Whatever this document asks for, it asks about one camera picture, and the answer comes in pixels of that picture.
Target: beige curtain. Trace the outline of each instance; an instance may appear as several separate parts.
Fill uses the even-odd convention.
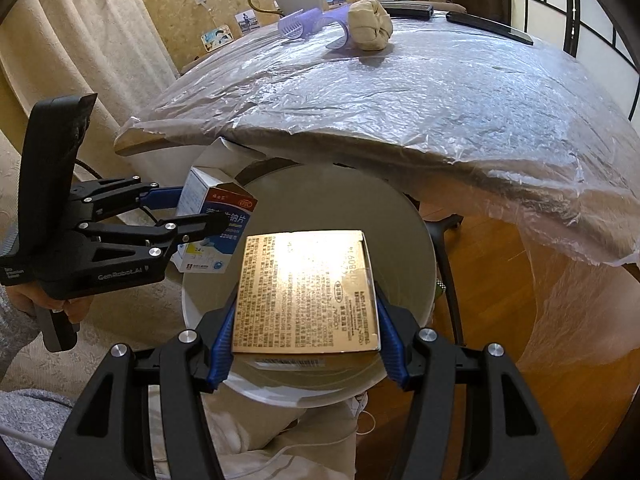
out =
[[[142,0],[19,0],[0,27],[0,64],[27,114],[40,99],[98,93],[80,158],[99,173],[138,173],[165,185],[184,180],[172,161],[192,160],[197,148],[113,153],[120,124],[177,74]]]

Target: barcode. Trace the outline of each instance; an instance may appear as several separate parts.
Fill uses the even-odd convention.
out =
[[[283,370],[294,368],[323,368],[324,359],[256,359],[258,368],[280,368]]]

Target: beige pants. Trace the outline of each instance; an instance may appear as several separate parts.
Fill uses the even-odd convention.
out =
[[[159,389],[149,395],[151,442],[156,467],[168,475]],[[211,438],[225,477],[243,480],[351,480],[355,475],[356,420],[347,402],[302,410],[278,408],[243,397],[224,384],[202,396]],[[295,428],[281,433],[292,421]],[[295,444],[337,444],[299,446]],[[252,474],[268,464],[264,469]]]

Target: human hand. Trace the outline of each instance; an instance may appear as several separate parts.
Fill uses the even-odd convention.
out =
[[[34,305],[49,310],[63,310],[71,323],[80,323],[89,313],[89,308],[94,300],[93,296],[66,301],[54,300],[42,290],[37,282],[11,285],[5,290],[9,301],[18,310],[31,315],[33,315]]]

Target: gold box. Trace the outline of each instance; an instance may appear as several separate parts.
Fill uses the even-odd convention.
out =
[[[362,231],[249,236],[233,352],[257,368],[365,365],[380,350],[375,291]]]

